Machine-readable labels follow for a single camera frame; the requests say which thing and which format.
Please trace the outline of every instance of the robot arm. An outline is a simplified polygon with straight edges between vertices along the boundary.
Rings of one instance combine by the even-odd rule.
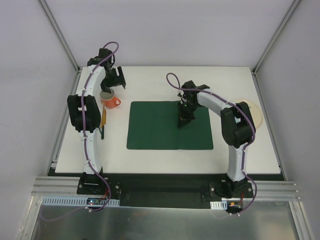
[[[115,63],[115,59],[107,60],[103,64],[97,67],[99,62],[112,52],[106,48],[100,48],[98,56],[91,58],[87,63],[86,79],[90,77],[90,81],[86,86],[82,86],[75,95],[69,95],[67,98],[68,110],[70,115],[70,121],[75,130],[78,131],[83,152],[83,172],[88,175],[94,175],[93,170],[90,168],[88,161],[86,160],[86,153],[88,159],[94,170],[98,173],[102,172],[102,165],[98,155],[98,136],[99,126],[101,122],[101,114],[95,99],[95,96],[100,92],[111,92],[110,87],[116,87],[122,85],[126,87],[126,81],[121,67],[112,68]],[[86,141],[84,141],[83,131],[83,115],[81,105],[81,95],[84,93],[84,107],[85,107],[85,135]]]
[[[182,85],[182,88],[213,92],[207,85],[196,87],[193,81],[186,82]],[[236,105],[248,117],[254,127],[248,105],[245,102]],[[181,128],[195,119],[194,111],[198,107],[207,107],[221,117],[222,136],[229,146],[229,164],[225,174],[225,183],[216,186],[215,192],[221,197],[231,198],[234,191],[247,184],[247,179],[243,174],[243,171],[246,171],[247,155],[243,149],[245,144],[252,139],[252,130],[235,107],[205,92],[192,90],[184,90],[181,102],[178,103],[178,127]]]

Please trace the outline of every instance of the black base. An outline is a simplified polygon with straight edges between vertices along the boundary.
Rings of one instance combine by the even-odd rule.
[[[246,178],[240,181],[232,181],[229,176],[225,174],[225,181],[219,182],[214,187],[214,192],[222,198],[231,199],[234,193],[241,192],[243,188],[252,189],[251,184],[248,183]]]
[[[95,174],[83,172],[79,179],[76,193],[79,195],[104,195],[106,193],[105,183]]]

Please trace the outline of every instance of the white tabletop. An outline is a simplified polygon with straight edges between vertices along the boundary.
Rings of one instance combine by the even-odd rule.
[[[177,90],[168,85],[166,74],[175,73],[181,84],[193,80],[206,84],[227,100],[260,102],[248,67],[127,66],[122,67],[126,89],[114,87],[122,103],[107,109],[104,140],[98,137],[99,156],[104,173],[218,174],[228,168],[228,145],[221,134],[221,119],[209,111],[213,150],[129,150],[127,136],[130,105],[133,101],[178,101]],[[86,81],[82,69],[79,86]],[[100,111],[99,95],[95,96]],[[56,173],[82,173],[84,157],[78,133],[69,121],[66,127]],[[279,174],[280,170],[265,121],[248,148],[249,174]]]

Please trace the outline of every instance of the white wall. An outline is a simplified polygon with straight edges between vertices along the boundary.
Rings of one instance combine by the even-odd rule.
[[[47,0],[77,62],[253,68],[292,0]]]
[[[0,33],[0,239],[12,240],[75,71],[36,0],[2,2]]]
[[[285,173],[303,190],[303,203],[320,239],[320,1],[302,1],[258,82]]]

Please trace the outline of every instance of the purple cable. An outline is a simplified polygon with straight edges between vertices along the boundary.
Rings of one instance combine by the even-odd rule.
[[[177,82],[178,82],[178,85],[179,87],[173,85],[170,81],[169,81],[169,75],[173,75]],[[251,128],[251,131],[252,131],[252,139],[250,142],[248,142],[246,145],[244,145],[243,147],[243,154],[242,154],[242,161],[241,161],[241,171],[243,173],[243,175],[253,183],[254,187],[255,187],[255,190],[254,190],[254,195],[253,195],[253,198],[251,200],[251,202],[241,211],[243,212],[244,210],[246,210],[256,199],[257,197],[257,191],[258,191],[258,188],[257,188],[257,184],[255,181],[253,181],[245,172],[245,150],[247,149],[247,147],[252,144],[254,142],[254,140],[256,139],[256,131],[255,131],[255,128],[254,126],[252,125],[251,121],[249,120],[249,118],[245,115],[245,113],[237,106],[235,105],[234,103],[232,102],[228,102],[227,100],[225,100],[224,98],[220,97],[219,95],[213,93],[213,92],[209,92],[209,91],[206,91],[206,90],[201,90],[201,89],[197,89],[197,88],[181,88],[180,87],[180,81],[179,81],[179,78],[177,77],[177,75],[175,75],[174,73],[172,72],[169,72],[167,75],[166,75],[166,81],[168,82],[168,84],[173,87],[174,89],[178,89],[178,90],[182,90],[182,91],[195,91],[195,92],[202,92],[202,93],[206,93],[206,94],[209,94],[209,95],[212,95],[214,97],[216,97],[217,99],[219,99],[220,101],[224,102],[225,104],[227,105],[230,105],[232,107],[234,107],[245,119],[245,121],[248,123],[248,125],[250,126]]]
[[[84,137],[84,140],[83,140],[83,143],[84,143],[84,154],[85,154],[85,159],[88,161],[88,165],[89,167],[91,168],[91,170],[94,172],[95,175],[97,175],[103,182],[104,184],[106,185],[107,189],[108,189],[108,199],[107,201],[105,202],[105,204],[103,204],[101,207],[97,208],[97,209],[91,209],[93,212],[97,212],[97,211],[100,211],[102,210],[107,204],[108,202],[110,201],[111,199],[111,189],[110,189],[110,186],[109,184],[107,183],[107,181],[105,180],[104,177],[102,177],[95,169],[94,167],[91,165],[90,163],[90,159],[89,159],[89,156],[88,156],[88,150],[87,150],[87,135],[86,135],[86,112],[85,112],[85,103],[84,103],[84,97],[85,97],[85,93],[86,93],[86,88],[88,86],[88,83],[90,81],[90,78],[92,77],[93,73],[95,72],[95,70],[102,64],[104,63],[105,61],[107,61],[110,57],[112,57],[116,51],[118,51],[119,49],[119,44],[116,42],[116,41],[110,41],[108,42],[106,45],[103,46],[103,48],[105,48],[106,46],[108,46],[109,44],[116,44],[116,49],[107,57],[105,57],[103,60],[101,60],[92,70],[92,72],[89,74],[87,80],[85,81],[85,84],[84,84],[84,90],[82,91],[82,95],[81,95],[81,108],[82,108],[82,119],[83,119],[83,137]]]
[[[80,207],[77,207],[75,209],[73,209],[72,211],[69,211],[67,212],[66,214],[62,215],[62,216],[59,216],[59,217],[56,217],[56,218],[52,218],[52,219],[46,219],[44,218],[44,215],[43,215],[43,207],[41,207],[40,209],[40,212],[39,212],[39,217],[41,218],[41,220],[45,221],[45,222],[54,222],[54,221],[57,221],[57,220],[60,220],[60,219],[63,219],[64,217],[80,210],[80,209],[85,209],[83,206],[80,206]]]

